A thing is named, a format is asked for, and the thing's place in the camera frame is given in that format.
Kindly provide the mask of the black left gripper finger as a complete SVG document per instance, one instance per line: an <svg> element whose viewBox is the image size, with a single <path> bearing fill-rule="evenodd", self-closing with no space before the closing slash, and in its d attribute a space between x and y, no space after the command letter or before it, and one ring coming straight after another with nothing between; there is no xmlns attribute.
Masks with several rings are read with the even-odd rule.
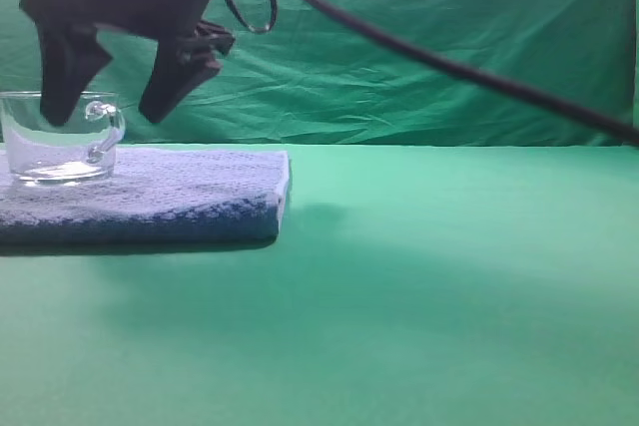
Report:
<svg viewBox="0 0 639 426"><path fill-rule="evenodd" d="M220 70L216 45L211 42L195 38L159 41L139 112L150 123L161 123L192 91L216 77Z"/></svg>

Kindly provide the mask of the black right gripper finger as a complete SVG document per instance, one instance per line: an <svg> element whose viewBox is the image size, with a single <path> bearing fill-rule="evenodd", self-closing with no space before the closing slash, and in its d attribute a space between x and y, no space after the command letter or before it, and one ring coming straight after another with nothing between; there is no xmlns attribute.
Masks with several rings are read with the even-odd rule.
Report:
<svg viewBox="0 0 639 426"><path fill-rule="evenodd" d="M95 23L37 22L41 54L40 113L52 126L64 126L92 80L111 61L98 42Z"/></svg>

